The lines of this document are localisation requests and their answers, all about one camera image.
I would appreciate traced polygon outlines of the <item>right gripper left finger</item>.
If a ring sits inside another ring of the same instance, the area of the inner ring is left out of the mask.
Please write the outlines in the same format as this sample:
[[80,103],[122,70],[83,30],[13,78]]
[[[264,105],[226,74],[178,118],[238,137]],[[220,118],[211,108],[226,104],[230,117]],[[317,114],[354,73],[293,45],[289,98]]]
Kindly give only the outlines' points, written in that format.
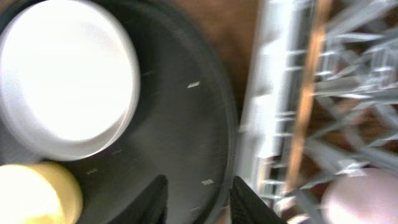
[[110,224],[165,224],[168,197],[168,180],[158,175]]

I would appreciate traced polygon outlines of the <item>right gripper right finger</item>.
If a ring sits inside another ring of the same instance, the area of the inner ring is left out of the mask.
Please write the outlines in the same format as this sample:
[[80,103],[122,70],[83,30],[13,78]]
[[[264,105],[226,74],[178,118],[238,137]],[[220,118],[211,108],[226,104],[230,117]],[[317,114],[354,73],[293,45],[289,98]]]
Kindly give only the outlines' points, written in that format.
[[232,224],[286,224],[239,176],[229,190]]

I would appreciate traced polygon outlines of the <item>yellow bowl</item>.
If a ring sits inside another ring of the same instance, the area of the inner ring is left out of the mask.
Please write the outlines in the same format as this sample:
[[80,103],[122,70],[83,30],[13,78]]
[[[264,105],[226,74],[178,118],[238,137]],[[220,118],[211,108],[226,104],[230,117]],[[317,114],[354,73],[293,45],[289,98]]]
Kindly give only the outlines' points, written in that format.
[[1,223],[76,223],[83,194],[76,178],[52,162],[1,166]]

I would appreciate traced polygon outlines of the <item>pink plastic cup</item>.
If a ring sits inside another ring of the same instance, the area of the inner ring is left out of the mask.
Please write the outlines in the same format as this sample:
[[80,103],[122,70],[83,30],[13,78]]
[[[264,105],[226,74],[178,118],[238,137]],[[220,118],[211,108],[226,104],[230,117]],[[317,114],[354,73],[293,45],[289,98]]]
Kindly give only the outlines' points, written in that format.
[[326,223],[397,224],[397,175],[367,168],[334,180],[322,196]]

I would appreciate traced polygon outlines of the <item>grey plate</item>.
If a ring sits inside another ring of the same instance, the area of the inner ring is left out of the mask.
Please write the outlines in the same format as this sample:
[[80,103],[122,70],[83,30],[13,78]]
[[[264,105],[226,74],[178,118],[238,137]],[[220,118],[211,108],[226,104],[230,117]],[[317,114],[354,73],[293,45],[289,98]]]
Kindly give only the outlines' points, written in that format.
[[134,45],[97,1],[14,1],[1,13],[1,119],[28,150],[58,161],[117,141],[141,90]]

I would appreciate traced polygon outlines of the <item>wooden chopstick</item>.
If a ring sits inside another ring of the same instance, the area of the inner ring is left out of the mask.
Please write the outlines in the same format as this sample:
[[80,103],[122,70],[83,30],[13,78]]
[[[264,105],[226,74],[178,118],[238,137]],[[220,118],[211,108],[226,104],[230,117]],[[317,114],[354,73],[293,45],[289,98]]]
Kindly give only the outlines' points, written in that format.
[[319,54],[326,36],[326,27],[331,11],[332,0],[317,0],[312,19],[308,50],[303,72],[300,100],[292,136],[289,166],[286,174],[284,192],[291,193],[297,186],[300,165],[303,157],[305,135],[310,121],[315,91],[314,79]]

